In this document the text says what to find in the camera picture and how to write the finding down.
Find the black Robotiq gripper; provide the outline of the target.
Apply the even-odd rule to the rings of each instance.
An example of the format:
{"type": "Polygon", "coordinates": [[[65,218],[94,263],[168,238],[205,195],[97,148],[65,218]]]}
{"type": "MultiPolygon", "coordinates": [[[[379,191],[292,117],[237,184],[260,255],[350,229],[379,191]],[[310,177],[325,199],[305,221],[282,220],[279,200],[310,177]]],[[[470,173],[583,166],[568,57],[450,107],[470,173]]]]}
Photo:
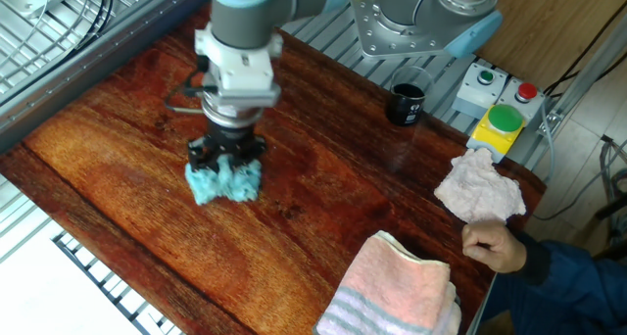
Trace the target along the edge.
{"type": "Polygon", "coordinates": [[[255,134],[253,125],[231,128],[209,122],[206,137],[187,143],[188,162],[193,171],[218,171],[217,157],[230,154],[236,168],[250,164],[266,151],[266,141],[255,134]]]}

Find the person's bare hand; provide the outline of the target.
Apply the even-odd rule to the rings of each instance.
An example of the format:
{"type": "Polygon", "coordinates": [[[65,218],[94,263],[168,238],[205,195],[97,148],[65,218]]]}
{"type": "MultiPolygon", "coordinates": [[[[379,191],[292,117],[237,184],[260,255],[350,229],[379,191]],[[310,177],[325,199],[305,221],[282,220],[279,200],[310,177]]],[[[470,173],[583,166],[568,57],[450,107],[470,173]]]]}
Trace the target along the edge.
{"type": "Polygon", "coordinates": [[[495,272],[518,272],[526,264],[525,246],[499,221],[467,224],[461,238],[462,253],[495,272]]]}

